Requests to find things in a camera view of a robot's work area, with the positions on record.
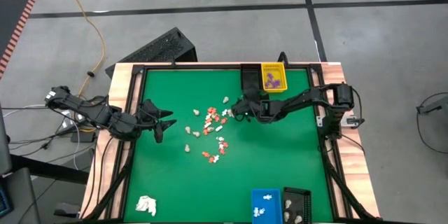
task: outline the metal stand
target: metal stand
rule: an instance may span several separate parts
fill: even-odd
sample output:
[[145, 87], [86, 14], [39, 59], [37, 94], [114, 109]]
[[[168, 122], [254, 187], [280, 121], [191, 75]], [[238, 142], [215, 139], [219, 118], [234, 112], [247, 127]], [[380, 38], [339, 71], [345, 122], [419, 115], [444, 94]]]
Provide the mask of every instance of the metal stand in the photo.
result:
[[15, 172], [21, 168], [28, 168], [31, 175], [40, 176], [59, 181], [87, 184], [89, 174], [86, 171], [63, 167], [56, 164], [48, 164], [27, 157], [11, 155], [12, 168], [10, 172]]
[[443, 97], [437, 101], [431, 102], [428, 105], [417, 107], [419, 114], [428, 114], [434, 110], [444, 109], [444, 112], [448, 115], [448, 96]]

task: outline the white cloth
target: white cloth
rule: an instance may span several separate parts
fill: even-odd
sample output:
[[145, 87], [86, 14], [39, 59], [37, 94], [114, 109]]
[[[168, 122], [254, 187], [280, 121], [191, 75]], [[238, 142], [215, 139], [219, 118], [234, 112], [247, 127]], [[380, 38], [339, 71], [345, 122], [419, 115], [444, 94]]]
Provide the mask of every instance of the white cloth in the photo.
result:
[[136, 205], [136, 211], [146, 211], [152, 216], [155, 216], [155, 199], [151, 199], [149, 196], [141, 196], [139, 203]]

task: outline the gray floor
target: gray floor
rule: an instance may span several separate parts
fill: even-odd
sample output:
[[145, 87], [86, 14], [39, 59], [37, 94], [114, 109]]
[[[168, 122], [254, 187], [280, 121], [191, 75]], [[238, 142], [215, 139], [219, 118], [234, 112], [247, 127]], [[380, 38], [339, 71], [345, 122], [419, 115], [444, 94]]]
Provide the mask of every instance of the gray floor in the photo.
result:
[[[81, 0], [87, 11], [304, 3], [305, 0]], [[397, 0], [313, 0], [314, 3]], [[33, 13], [78, 11], [74, 0], [37, 0]], [[381, 215], [392, 221], [446, 223], [448, 155], [419, 140], [415, 107], [448, 91], [448, 5], [317, 9], [327, 58], [342, 62], [346, 79], [363, 98], [366, 123], [360, 134]], [[104, 95], [108, 65], [177, 26], [195, 45], [200, 61], [275, 60], [284, 50], [292, 61], [318, 61], [305, 9], [226, 13], [128, 15], [92, 19], [106, 40], [107, 59], [85, 96]], [[29, 20], [6, 75], [3, 106], [42, 104], [52, 86], [77, 91], [100, 56], [95, 31], [82, 18]], [[6, 119], [14, 141], [53, 133], [60, 117], [28, 111]], [[421, 119], [423, 135], [448, 151], [446, 118]], [[27, 146], [24, 154], [39, 146]], [[32, 158], [51, 160], [74, 151], [68, 139]], [[51, 211], [52, 204], [46, 204]]]

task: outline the green table surface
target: green table surface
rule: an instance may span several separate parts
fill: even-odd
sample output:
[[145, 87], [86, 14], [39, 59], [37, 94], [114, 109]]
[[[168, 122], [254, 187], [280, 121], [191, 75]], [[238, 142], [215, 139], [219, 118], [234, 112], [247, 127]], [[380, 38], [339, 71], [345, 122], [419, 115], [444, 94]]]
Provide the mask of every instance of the green table surface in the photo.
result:
[[[309, 88], [305, 70], [288, 70], [286, 76], [288, 90], [271, 94], [271, 99], [286, 99]], [[313, 221], [333, 220], [311, 107], [269, 125], [228, 118], [220, 132], [205, 136], [207, 109], [215, 107], [221, 114], [241, 96], [239, 71], [151, 70], [144, 85], [143, 99], [173, 111], [166, 120], [177, 123], [165, 131], [161, 144], [152, 132], [137, 141], [125, 222], [251, 222], [251, 190], [285, 186], [311, 190]], [[224, 97], [230, 98], [226, 104]], [[186, 126], [201, 136], [187, 134]], [[219, 154], [218, 136], [229, 147], [217, 163], [209, 163], [202, 152]], [[155, 216], [135, 210], [144, 195], [157, 200]]]

